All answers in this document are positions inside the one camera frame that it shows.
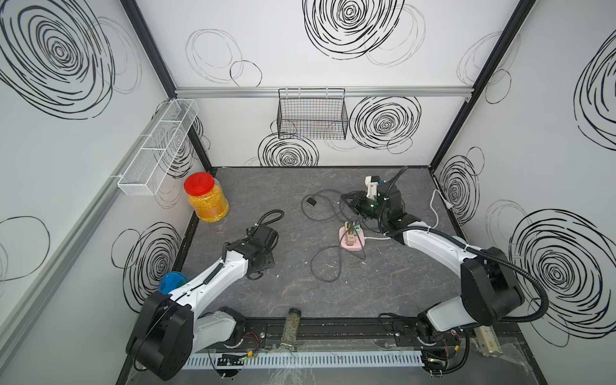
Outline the brown pink charger plug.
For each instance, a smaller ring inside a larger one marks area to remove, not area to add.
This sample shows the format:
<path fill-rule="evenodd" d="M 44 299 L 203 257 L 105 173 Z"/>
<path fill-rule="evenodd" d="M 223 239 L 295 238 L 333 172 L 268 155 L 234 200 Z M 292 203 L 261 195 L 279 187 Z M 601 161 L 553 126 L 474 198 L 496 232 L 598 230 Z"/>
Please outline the brown pink charger plug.
<path fill-rule="evenodd" d="M 345 234 L 345 242 L 349 246 L 353 246 L 356 242 L 356 237 L 353 231 Z"/>

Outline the pink power strip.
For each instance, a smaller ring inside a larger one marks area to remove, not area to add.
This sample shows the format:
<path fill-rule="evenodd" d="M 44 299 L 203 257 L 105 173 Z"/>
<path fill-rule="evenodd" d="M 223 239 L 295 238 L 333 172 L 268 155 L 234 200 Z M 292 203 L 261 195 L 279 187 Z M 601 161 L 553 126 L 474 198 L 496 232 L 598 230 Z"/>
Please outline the pink power strip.
<path fill-rule="evenodd" d="M 347 251 L 359 252 L 365 246 L 364 231 L 359 227 L 349 231 L 341 227 L 338 231 L 339 245 Z"/>

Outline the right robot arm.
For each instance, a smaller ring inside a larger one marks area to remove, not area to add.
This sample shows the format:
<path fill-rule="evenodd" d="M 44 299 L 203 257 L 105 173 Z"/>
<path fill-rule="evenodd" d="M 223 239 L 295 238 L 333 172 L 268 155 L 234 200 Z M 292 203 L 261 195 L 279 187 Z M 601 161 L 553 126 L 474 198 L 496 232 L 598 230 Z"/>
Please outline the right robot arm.
<path fill-rule="evenodd" d="M 418 340 L 432 345 L 454 328 L 527 323 L 546 315 L 550 300 L 545 287 L 501 250 L 477 249 L 406 212 L 396 186 L 405 171 L 401 168 L 390 180 L 368 176 L 364 191 L 345 193 L 341 199 L 354 214 L 374 220 L 381 234 L 428 255 L 460 279 L 459 296 L 417 316 Z"/>

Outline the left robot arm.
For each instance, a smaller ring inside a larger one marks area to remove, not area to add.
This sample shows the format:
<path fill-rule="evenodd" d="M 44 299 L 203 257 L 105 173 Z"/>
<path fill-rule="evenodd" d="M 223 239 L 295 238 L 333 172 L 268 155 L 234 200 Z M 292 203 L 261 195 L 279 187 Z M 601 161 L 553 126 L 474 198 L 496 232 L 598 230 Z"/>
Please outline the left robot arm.
<path fill-rule="evenodd" d="M 147 297 L 129 337 L 126 353 L 133 368 L 170 380 L 189 356 L 217 343 L 239 345 L 245 318 L 223 306 L 211 314 L 206 308 L 234 282 L 260 279 L 274 267 L 273 251 L 279 234 L 272 224 L 284 218 L 274 209 L 235 242 L 225 242 L 221 257 L 186 284 Z"/>

